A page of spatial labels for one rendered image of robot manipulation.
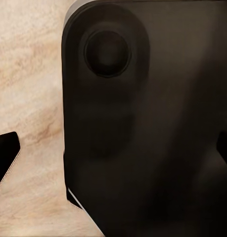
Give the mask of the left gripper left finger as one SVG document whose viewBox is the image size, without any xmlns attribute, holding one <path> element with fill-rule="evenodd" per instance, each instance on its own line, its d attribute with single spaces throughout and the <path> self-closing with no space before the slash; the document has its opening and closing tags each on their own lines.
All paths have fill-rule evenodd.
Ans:
<svg viewBox="0 0 227 237">
<path fill-rule="evenodd" d="M 15 131 L 0 135 L 0 182 L 20 150 Z"/>
</svg>

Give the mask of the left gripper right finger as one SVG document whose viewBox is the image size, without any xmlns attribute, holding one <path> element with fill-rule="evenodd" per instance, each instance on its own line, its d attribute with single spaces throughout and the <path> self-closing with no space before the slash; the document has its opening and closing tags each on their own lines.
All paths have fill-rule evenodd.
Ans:
<svg viewBox="0 0 227 237">
<path fill-rule="evenodd" d="M 227 164 L 227 132 L 220 132 L 217 140 L 216 149 Z"/>
</svg>

